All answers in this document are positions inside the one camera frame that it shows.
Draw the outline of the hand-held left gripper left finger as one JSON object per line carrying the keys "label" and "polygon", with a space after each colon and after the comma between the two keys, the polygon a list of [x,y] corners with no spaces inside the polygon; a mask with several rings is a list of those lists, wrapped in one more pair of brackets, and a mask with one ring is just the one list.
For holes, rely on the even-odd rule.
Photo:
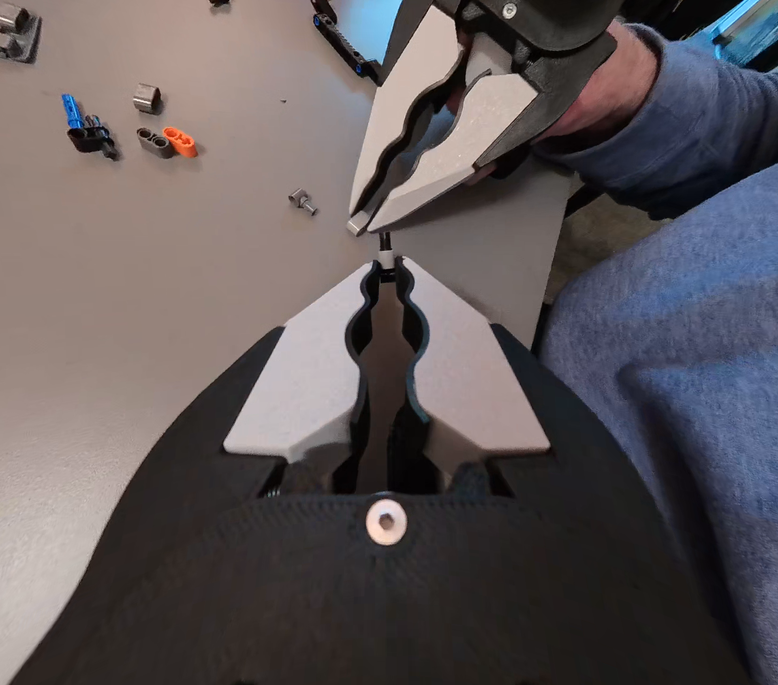
{"label": "hand-held left gripper left finger", "polygon": [[364,264],[289,319],[222,446],[302,464],[336,494],[355,491],[370,435],[361,356],[373,338],[381,267]]}

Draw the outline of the person's right hand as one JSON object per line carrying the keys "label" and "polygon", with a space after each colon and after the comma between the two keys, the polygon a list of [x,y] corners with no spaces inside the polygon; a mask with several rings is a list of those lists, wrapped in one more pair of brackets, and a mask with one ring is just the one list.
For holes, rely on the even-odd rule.
{"label": "person's right hand", "polygon": [[533,145],[549,142],[562,152],[600,145],[629,125],[659,73],[656,50],[619,20],[608,26],[614,53],[593,73],[576,101]]}

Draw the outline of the person's blue sweatshirt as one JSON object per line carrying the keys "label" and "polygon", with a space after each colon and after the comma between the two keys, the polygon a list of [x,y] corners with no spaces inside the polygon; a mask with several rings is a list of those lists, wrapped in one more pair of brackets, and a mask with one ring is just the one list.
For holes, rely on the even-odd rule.
{"label": "person's blue sweatshirt", "polygon": [[636,466],[758,683],[776,683],[776,178],[571,282],[541,351]]}

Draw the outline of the black gear rack blue pins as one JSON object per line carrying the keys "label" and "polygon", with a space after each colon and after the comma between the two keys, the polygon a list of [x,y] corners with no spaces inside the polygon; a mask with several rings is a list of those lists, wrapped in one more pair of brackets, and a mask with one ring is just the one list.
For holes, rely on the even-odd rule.
{"label": "black gear rack blue pins", "polygon": [[365,59],[342,35],[335,22],[328,15],[323,12],[316,12],[313,23],[316,30],[326,39],[354,74],[360,78],[370,79],[377,87],[382,85],[381,64],[377,60]]}

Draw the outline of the blue pin with black connector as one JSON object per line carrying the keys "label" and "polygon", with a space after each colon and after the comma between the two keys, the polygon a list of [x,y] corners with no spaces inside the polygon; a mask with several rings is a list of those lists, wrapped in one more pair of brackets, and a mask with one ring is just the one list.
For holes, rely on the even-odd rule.
{"label": "blue pin with black connector", "polygon": [[76,151],[80,153],[99,152],[103,157],[117,162],[121,154],[117,149],[110,131],[95,116],[83,116],[75,98],[62,94],[68,130],[67,136]]}

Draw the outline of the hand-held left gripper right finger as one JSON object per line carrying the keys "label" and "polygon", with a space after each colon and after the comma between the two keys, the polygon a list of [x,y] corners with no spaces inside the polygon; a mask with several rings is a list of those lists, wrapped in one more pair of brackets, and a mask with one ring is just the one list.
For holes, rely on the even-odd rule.
{"label": "hand-held left gripper right finger", "polygon": [[395,284],[413,358],[394,419],[394,490],[433,494],[464,464],[548,453],[491,322],[405,256]]}

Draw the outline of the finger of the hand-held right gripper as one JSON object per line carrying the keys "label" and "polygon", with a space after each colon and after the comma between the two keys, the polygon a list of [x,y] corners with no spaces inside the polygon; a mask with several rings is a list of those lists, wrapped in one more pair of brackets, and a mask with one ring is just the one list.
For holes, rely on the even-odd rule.
{"label": "finger of the hand-held right gripper", "polygon": [[478,160],[538,95],[510,68],[505,49],[483,32],[474,35],[465,71],[468,85],[452,128],[418,156],[410,176],[389,192],[367,225],[369,233],[383,232],[481,171]]}
{"label": "finger of the hand-held right gripper", "polygon": [[463,55],[454,18],[432,4],[376,90],[353,179],[351,221],[370,218],[394,159],[408,148],[419,118],[436,105]]}

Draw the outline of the orange two-hole beam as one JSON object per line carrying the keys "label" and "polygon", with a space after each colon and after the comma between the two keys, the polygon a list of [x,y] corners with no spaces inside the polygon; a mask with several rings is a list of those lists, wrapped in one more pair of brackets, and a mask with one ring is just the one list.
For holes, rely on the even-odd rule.
{"label": "orange two-hole beam", "polygon": [[182,130],[166,126],[162,129],[162,135],[170,142],[177,154],[186,158],[196,158],[199,155],[195,139]]}

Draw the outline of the person's right forearm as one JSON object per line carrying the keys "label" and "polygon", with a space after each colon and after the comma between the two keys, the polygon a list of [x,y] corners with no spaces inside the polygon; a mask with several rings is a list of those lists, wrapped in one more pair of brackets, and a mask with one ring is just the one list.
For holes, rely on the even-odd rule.
{"label": "person's right forearm", "polygon": [[637,116],[606,142],[562,152],[533,146],[550,163],[653,220],[677,218],[776,165],[776,72],[718,60],[689,41],[625,24],[656,50],[656,82]]}

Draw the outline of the grey lego panel piece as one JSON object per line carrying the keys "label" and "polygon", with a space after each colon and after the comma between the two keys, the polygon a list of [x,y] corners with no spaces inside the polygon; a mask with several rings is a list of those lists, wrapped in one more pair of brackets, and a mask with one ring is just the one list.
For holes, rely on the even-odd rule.
{"label": "grey lego panel piece", "polygon": [[32,64],[41,36],[42,18],[15,4],[1,2],[1,60]]}

